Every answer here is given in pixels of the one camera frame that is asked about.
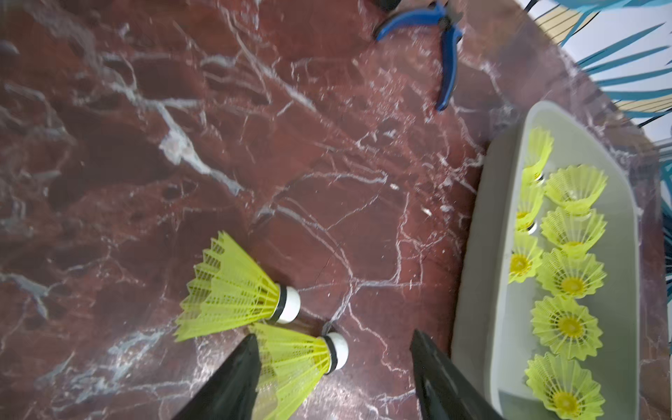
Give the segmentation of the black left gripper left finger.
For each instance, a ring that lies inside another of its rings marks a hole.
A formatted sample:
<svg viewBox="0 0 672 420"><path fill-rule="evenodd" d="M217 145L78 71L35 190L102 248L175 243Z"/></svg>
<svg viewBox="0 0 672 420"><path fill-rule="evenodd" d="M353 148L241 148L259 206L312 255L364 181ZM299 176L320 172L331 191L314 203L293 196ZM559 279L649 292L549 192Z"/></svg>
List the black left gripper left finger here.
<svg viewBox="0 0 672 420"><path fill-rule="evenodd" d="M174 419L251 419L261 370L257 336L249 334Z"/></svg>

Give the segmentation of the grey-green plastic storage tray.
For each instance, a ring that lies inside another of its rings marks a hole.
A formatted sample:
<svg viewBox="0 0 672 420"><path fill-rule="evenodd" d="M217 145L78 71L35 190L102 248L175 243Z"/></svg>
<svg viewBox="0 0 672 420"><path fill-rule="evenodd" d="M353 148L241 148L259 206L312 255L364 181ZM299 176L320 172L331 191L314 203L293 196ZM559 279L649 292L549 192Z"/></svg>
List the grey-green plastic storage tray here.
<svg viewBox="0 0 672 420"><path fill-rule="evenodd" d="M533 279L509 282L524 159L536 128L554 138L545 176L576 164L594 166L607 175L607 187L595 203L607 230L593 247L607 278L583 301L598 320L603 346L583 367L600 384L604 418L638 418L640 239L635 197L626 174L605 147L551 101L535 104L521 122L500 133L486 153L458 292L451 358L504 418L552 418L525 376L529 360L543 351L530 321L544 290Z"/></svg>

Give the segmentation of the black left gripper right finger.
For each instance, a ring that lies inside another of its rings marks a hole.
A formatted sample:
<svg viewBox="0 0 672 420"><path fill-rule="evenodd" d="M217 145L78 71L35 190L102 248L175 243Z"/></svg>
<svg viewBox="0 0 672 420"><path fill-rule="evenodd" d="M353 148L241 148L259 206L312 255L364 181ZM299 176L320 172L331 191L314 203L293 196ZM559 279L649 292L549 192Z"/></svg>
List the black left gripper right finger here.
<svg viewBox="0 0 672 420"><path fill-rule="evenodd" d="M428 334L418 329L413 332L411 354L423 420L502 420Z"/></svg>

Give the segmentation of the yellow shuttlecock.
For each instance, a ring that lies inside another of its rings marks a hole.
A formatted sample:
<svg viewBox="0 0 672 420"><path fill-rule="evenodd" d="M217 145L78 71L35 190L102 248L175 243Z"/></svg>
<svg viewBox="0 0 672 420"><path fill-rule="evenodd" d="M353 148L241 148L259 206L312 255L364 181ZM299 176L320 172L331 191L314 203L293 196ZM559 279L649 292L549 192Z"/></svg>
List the yellow shuttlecock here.
<svg viewBox="0 0 672 420"><path fill-rule="evenodd" d="M544 201L544 188L541 184L523 185L516 208L516 231L529 231Z"/></svg>
<svg viewBox="0 0 672 420"><path fill-rule="evenodd" d="M509 266L509 283L523 283L527 278L536 276L543 253L535 236L515 232Z"/></svg>
<svg viewBox="0 0 672 420"><path fill-rule="evenodd" d="M525 369L526 385L544 408L560 419L597 419L604 415L601 385L572 359L545 353L535 355Z"/></svg>
<svg viewBox="0 0 672 420"><path fill-rule="evenodd" d="M604 171L587 164L567 166L551 174L545 195L570 215L585 216L607 186Z"/></svg>
<svg viewBox="0 0 672 420"><path fill-rule="evenodd" d="M274 282L238 243L220 231L203 250L180 302L175 341L187 341L245 327L257 321L289 324L299 315L301 297Z"/></svg>
<svg viewBox="0 0 672 420"><path fill-rule="evenodd" d="M556 248L543 253L537 282L554 297L582 299L593 295L607 278L605 264L596 255L567 255Z"/></svg>
<svg viewBox="0 0 672 420"><path fill-rule="evenodd" d="M546 296L530 313L532 333L554 355L584 362L603 348L598 319L574 299Z"/></svg>
<svg viewBox="0 0 672 420"><path fill-rule="evenodd" d="M607 229L605 215L595 209L576 216L562 208L542 217L541 233L553 246L569 257L582 257L602 238Z"/></svg>
<svg viewBox="0 0 672 420"><path fill-rule="evenodd" d="M323 376L348 361L348 342L337 332L313 337L256 323L250 333L257 337L262 363L254 419L290 418Z"/></svg>
<svg viewBox="0 0 672 420"><path fill-rule="evenodd" d="M535 183L543 176L544 168L553 150L554 141L551 132L547 129L536 127L530 131L523 167L523 181L526 184Z"/></svg>

